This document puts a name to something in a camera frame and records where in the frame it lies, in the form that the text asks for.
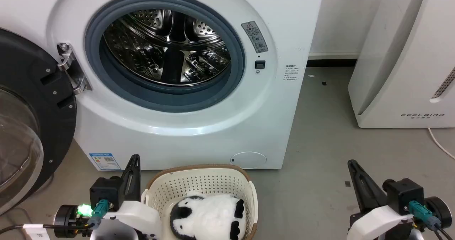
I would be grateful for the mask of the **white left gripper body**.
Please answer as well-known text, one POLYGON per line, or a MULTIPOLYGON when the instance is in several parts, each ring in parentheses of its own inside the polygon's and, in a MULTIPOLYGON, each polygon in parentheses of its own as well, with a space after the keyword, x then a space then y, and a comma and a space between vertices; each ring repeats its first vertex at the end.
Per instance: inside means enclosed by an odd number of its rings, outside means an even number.
POLYGON ((57 238, 78 235, 90 240, 161 240, 163 230, 158 211, 140 201, 124 201, 117 211, 108 201, 96 205, 63 205, 55 214, 57 238))

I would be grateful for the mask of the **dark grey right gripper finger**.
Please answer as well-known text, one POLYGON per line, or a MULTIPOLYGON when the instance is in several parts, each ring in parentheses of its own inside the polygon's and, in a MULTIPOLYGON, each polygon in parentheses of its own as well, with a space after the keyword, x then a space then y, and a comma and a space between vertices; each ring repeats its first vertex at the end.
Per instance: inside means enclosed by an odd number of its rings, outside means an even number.
POLYGON ((387 196, 356 160, 348 160, 348 170, 361 214, 387 204, 387 196))

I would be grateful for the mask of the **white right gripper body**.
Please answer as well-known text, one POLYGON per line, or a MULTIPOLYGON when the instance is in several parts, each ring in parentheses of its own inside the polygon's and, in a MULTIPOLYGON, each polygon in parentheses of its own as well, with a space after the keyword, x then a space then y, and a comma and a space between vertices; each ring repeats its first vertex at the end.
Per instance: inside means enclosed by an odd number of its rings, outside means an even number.
POLYGON ((453 217, 449 207, 438 197, 424 199, 424 204, 411 201, 400 215, 390 206, 373 209, 353 223, 349 240, 423 240, 425 230, 439 240, 452 240, 446 231, 453 217))

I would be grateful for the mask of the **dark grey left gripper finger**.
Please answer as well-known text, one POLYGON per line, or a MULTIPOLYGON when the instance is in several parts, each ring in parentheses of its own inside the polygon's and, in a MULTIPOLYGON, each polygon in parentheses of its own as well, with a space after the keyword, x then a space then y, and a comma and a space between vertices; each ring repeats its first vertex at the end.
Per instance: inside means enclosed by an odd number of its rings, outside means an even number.
POLYGON ((141 201, 141 157, 133 154, 121 176, 124 201, 141 201))

